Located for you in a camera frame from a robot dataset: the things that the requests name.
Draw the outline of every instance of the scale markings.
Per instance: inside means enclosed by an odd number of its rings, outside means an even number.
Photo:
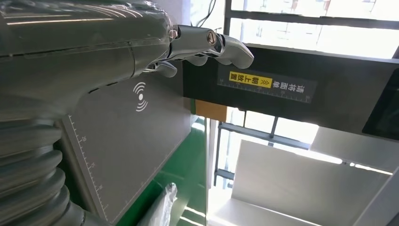
[[[73,128],[73,131],[74,131],[74,133],[75,133],[76,140],[78,141],[79,148],[80,148],[80,152],[82,153],[83,159],[84,159],[84,161],[85,161],[85,163],[86,163],[86,168],[87,168],[88,173],[89,173],[89,175],[90,175],[91,182],[92,182],[92,184],[93,184],[93,186],[94,186],[94,189],[95,189],[95,191],[96,191],[97,198],[98,198],[98,200],[99,200],[99,202],[100,202],[101,209],[103,210],[103,214],[104,214],[104,216],[105,216],[105,220],[108,221],[107,214],[105,213],[105,209],[108,208],[108,204],[107,204],[107,205],[103,205],[103,202],[101,201],[100,194],[98,193],[98,192],[103,188],[103,185],[100,185],[99,188],[97,189],[96,183],[94,182],[94,177],[92,176],[92,172],[91,172],[91,170],[90,170],[91,168],[95,167],[96,164],[95,164],[94,162],[91,163],[91,164],[89,164],[89,163],[87,162],[87,160],[86,160],[87,158],[86,158],[86,156],[85,156],[85,152],[83,151],[83,146],[81,145],[81,143],[82,143],[82,142],[85,142],[87,139],[86,139],[85,136],[84,136],[84,137],[81,137],[81,139],[79,139],[80,136],[76,133],[76,128],[74,127],[75,122],[72,121],[72,116],[71,116],[71,115],[68,115],[68,116],[69,116],[69,121],[71,122],[71,125],[72,125],[72,128]]]

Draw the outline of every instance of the cable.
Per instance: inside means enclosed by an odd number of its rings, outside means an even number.
[[[207,16],[197,22],[197,25],[196,25],[197,27],[202,27],[204,25],[204,23],[206,22],[206,20],[208,20],[208,18],[211,16],[211,14],[215,8],[215,4],[216,4],[216,0],[211,0],[211,2],[209,3]]]

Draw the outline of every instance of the green surface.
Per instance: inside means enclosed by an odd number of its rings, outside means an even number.
[[[197,120],[197,123],[204,124],[204,121]],[[180,218],[183,217],[205,226],[207,191],[204,131],[192,128],[191,133],[117,223],[117,226],[135,226],[161,194],[163,188],[172,182],[177,185],[178,191],[177,200],[172,208],[170,225],[193,225]]]

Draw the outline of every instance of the metal screw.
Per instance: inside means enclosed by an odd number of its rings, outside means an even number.
[[[216,44],[216,34],[213,31],[209,31],[208,35],[207,35],[207,40],[208,43],[211,45],[215,45]]]

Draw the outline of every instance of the silver robotic arm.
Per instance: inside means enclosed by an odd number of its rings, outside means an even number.
[[[209,57],[246,68],[253,56],[210,29],[171,24],[148,1],[0,1],[0,226],[105,226],[70,202],[54,122],[91,90]]]
[[[172,77],[177,69],[167,61],[187,60],[195,66],[203,66],[209,57],[237,68],[248,68],[254,60],[249,49],[235,38],[206,28],[179,25],[168,56],[150,64],[145,72],[158,71],[166,77]]]

